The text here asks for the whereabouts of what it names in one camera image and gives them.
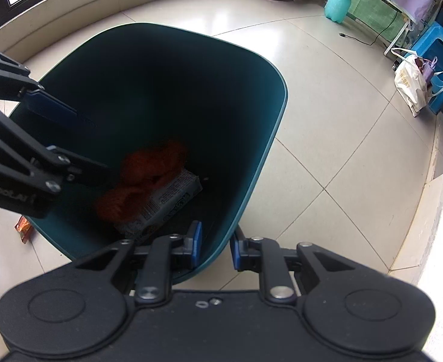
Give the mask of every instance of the blue plastic stool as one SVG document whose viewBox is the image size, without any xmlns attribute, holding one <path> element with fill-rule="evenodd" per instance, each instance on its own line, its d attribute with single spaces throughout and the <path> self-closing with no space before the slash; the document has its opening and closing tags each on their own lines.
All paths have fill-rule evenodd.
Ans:
<svg viewBox="0 0 443 362">
<path fill-rule="evenodd" d="M 421 38 L 412 47 L 412 50 L 417 52 L 420 57 L 432 60 L 435 56 L 438 57 L 436 65 L 436 72 L 443 71 L 443 28 L 439 23 L 434 23 L 422 35 Z M 433 93 L 436 93 L 443 87 L 443 74 L 438 77 L 434 76 L 431 80 L 433 84 Z M 430 110 L 437 114 L 443 106 L 443 92 L 433 98 L 429 103 Z"/>
</svg>

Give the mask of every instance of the spray bottle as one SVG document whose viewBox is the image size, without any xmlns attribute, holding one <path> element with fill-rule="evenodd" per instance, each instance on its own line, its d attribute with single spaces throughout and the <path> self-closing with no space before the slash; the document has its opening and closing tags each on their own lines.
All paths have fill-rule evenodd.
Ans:
<svg viewBox="0 0 443 362">
<path fill-rule="evenodd" d="M 352 0 L 328 0 L 325 5 L 325 16 L 337 23 L 342 23 L 349 11 Z"/>
</svg>

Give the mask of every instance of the red towel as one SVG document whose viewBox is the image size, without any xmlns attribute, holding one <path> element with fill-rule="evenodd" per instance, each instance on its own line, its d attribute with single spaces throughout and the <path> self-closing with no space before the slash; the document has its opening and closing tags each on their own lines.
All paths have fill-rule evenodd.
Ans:
<svg viewBox="0 0 443 362">
<path fill-rule="evenodd" d="M 185 160 L 186 148 L 172 140 L 159 148 L 129 154 L 121 164 L 119 185 L 97 200 L 97 215 L 113 223 L 132 221 L 151 194 L 181 172 Z"/>
</svg>

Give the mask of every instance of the metal screw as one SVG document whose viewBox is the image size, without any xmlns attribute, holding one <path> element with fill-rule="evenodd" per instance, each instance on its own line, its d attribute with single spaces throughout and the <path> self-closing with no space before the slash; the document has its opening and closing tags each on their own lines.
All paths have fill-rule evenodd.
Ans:
<svg viewBox="0 0 443 362">
<path fill-rule="evenodd" d="M 209 304 L 206 301 L 196 301 L 194 306 L 199 307 L 200 309 L 206 309 L 209 306 Z"/>
<path fill-rule="evenodd" d="M 294 293 L 295 291 L 287 286 L 275 286 L 270 289 L 271 296 L 277 299 L 290 298 Z"/>
<path fill-rule="evenodd" d="M 70 164 L 70 160 L 65 155 L 58 155 L 57 159 L 59 159 L 62 163 Z"/>
<path fill-rule="evenodd" d="M 159 294 L 160 291 L 158 290 L 158 288 L 153 286 L 143 287 L 139 291 L 139 296 L 141 297 L 141 299 L 156 299 Z"/>
<path fill-rule="evenodd" d="M 219 298 L 211 298 L 210 303 L 212 305 L 221 305 L 223 303 L 223 300 Z"/>
<path fill-rule="evenodd" d="M 54 193 L 61 191 L 61 186 L 55 181 L 45 181 L 45 184 Z"/>
</svg>

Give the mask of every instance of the trash bin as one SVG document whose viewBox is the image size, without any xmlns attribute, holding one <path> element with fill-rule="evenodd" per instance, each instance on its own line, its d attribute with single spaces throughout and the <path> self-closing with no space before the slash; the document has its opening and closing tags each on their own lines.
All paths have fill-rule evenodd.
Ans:
<svg viewBox="0 0 443 362">
<path fill-rule="evenodd" d="M 168 139 L 186 145 L 186 169 L 207 183 L 159 234 L 203 223 L 201 264 L 177 274 L 176 282 L 215 260 L 240 220 L 285 109 L 278 70 L 228 42 L 136 23 L 96 35 L 40 83 L 95 124 L 80 135 L 19 104 L 11 118 L 45 146 L 103 162 L 116 175 L 128 153 Z M 121 237 L 93 208 L 108 185 L 66 183 L 49 215 L 29 220 L 71 259 L 96 251 Z"/>
</svg>

